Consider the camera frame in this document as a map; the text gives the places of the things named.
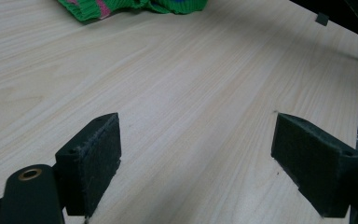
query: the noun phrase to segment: green fabric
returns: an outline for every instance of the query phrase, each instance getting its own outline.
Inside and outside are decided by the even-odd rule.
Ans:
[[[158,13],[188,14],[205,8],[207,0],[58,0],[79,21],[101,18],[101,2],[113,12],[120,8],[146,8]]]

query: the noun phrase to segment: wooden table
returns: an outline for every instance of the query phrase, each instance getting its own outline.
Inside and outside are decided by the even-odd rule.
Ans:
[[[315,18],[215,0],[84,25],[54,0],[0,0],[0,197],[118,112],[122,163],[90,223],[348,223],[321,218],[270,157],[278,111],[355,146],[358,36]]]

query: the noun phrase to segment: black foam block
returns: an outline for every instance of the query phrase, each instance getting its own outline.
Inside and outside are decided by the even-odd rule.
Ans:
[[[55,168],[68,215],[92,216],[120,157],[117,113],[92,120],[56,153]]]
[[[279,114],[271,156],[322,217],[345,217],[356,150],[304,119]]]

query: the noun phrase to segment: pink stripe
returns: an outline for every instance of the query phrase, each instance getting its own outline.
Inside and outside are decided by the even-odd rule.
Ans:
[[[78,6],[77,0],[66,0],[68,3],[72,3]]]
[[[101,17],[100,19],[104,19],[106,18],[107,16],[110,15],[110,9],[109,7],[106,6],[106,4],[104,3],[103,0],[96,0],[97,1],[97,5],[98,7],[100,7],[100,10],[101,10]]]

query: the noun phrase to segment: wood grain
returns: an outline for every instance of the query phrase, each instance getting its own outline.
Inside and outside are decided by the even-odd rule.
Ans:
[[[355,146],[358,36],[315,18],[212,0],[84,25],[53,0],[0,0],[0,197],[118,112],[122,164],[90,223],[348,223],[321,218],[270,157],[278,111]]]

